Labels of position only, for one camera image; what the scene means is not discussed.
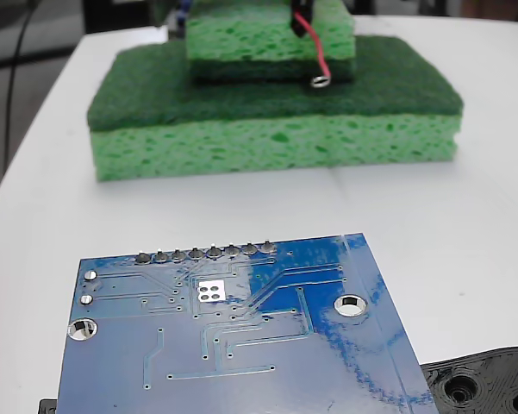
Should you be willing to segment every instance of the dark green scrubber layer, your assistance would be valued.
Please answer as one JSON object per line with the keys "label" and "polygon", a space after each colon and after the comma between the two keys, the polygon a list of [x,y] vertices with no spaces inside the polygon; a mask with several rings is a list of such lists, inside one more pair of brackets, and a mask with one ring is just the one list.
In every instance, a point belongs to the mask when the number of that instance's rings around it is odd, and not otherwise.
{"label": "dark green scrubber layer", "polygon": [[[196,0],[186,24],[191,75],[248,81],[320,74],[314,42],[290,28],[290,0]],[[353,18],[341,0],[315,0],[313,28],[335,82],[353,76]]]}
{"label": "dark green scrubber layer", "polygon": [[205,120],[307,115],[461,115],[459,95],[408,44],[357,37],[356,81],[321,90],[308,84],[194,85],[184,43],[120,53],[88,113],[92,131]]}
{"label": "dark green scrubber layer", "polygon": [[462,101],[403,41],[357,38],[353,85],[195,87],[184,43],[121,53],[88,114],[101,180],[451,160]]}

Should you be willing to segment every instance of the scrubbing pad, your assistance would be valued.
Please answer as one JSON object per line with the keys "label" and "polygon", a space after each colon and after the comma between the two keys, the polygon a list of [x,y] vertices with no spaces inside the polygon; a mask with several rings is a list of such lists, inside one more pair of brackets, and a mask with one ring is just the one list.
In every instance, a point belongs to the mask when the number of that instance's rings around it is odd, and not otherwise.
{"label": "scrubbing pad", "polygon": [[[196,0],[186,24],[194,78],[221,81],[312,78],[314,42],[290,28],[290,0]],[[341,0],[315,0],[313,28],[334,81],[353,76],[353,19]]]}
{"label": "scrubbing pad", "polygon": [[121,53],[88,120],[97,176],[450,160],[462,101],[405,42],[358,37],[352,84],[192,84],[183,42]]}

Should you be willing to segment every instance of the black plastic part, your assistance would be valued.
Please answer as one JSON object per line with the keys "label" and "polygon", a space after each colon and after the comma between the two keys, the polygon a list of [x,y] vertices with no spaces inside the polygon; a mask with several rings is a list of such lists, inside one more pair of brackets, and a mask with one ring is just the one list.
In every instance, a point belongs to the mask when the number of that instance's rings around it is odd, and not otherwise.
{"label": "black plastic part", "polygon": [[55,414],[57,399],[42,399],[38,407],[38,414]]}
{"label": "black plastic part", "polygon": [[303,37],[307,31],[301,23],[295,19],[295,13],[298,12],[304,20],[312,24],[312,8],[314,0],[291,0],[291,29],[298,37]]}
{"label": "black plastic part", "polygon": [[518,348],[421,367],[440,414],[518,414]]}

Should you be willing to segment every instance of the pcb trace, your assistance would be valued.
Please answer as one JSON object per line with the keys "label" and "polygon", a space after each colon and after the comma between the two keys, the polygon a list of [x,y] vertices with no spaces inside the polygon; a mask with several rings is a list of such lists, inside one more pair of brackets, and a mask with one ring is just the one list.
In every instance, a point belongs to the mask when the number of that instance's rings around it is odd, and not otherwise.
{"label": "pcb trace", "polygon": [[436,414],[361,235],[81,260],[58,414]]}

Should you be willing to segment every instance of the stacked sponge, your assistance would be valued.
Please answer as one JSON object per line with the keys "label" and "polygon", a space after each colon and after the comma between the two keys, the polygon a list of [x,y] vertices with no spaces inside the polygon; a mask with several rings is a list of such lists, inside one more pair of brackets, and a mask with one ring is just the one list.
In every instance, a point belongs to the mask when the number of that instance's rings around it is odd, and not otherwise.
{"label": "stacked sponge", "polygon": [[[290,28],[290,0],[196,0],[186,29],[192,76],[228,82],[312,78],[318,74],[310,38]],[[354,20],[341,0],[315,0],[312,24],[334,81],[353,75]]]}
{"label": "stacked sponge", "polygon": [[[316,0],[316,8],[339,1]],[[209,18],[245,17],[257,7],[253,0],[247,0],[248,7],[237,0],[237,13],[215,14],[215,4],[232,7],[235,2],[197,3],[192,13],[205,27],[204,37]],[[283,26],[290,31],[289,22],[288,13]],[[314,24],[321,27],[321,22],[321,14],[316,14]],[[199,24],[190,25],[191,30]],[[348,30],[342,22],[333,25],[341,33]],[[211,23],[210,29],[218,26],[220,22]],[[355,58],[354,39],[347,33],[352,49],[331,56],[345,61],[347,68],[356,60],[355,81],[315,90],[299,81],[204,84],[204,78],[256,77],[260,70],[253,68],[262,63],[248,60],[249,65],[243,65],[247,60],[239,46],[208,56],[214,43],[196,41],[202,32],[195,33],[192,43],[191,30],[187,42],[137,47],[117,57],[88,114],[98,179],[450,160],[454,154],[462,101],[437,70],[401,40],[357,37]],[[220,37],[226,33],[225,28]],[[235,28],[234,33],[241,36]],[[292,36],[295,42],[310,41]],[[313,62],[306,53],[302,60],[290,53],[284,54],[285,60],[279,56],[269,73],[273,78],[291,77],[294,72],[288,68],[294,61]],[[265,62],[274,61],[267,56]],[[200,68],[203,62],[216,62],[218,70],[205,71]],[[204,75],[200,82],[192,77],[198,73]]]}

